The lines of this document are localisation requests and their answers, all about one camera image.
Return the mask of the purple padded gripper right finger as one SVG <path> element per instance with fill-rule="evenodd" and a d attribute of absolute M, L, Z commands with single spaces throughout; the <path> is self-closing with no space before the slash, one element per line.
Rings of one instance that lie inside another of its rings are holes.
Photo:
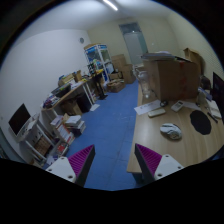
<path fill-rule="evenodd" d="M 134 153 L 147 184 L 183 169 L 171 155 L 161 155 L 140 144 L 135 144 Z"/>

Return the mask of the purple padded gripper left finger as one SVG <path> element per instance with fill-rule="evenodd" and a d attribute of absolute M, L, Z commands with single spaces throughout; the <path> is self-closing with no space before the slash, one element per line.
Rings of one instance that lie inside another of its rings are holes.
<path fill-rule="evenodd" d="M 90 145 L 69 157 L 60 157 L 46 171 L 83 187 L 95 157 L 95 146 Z"/>

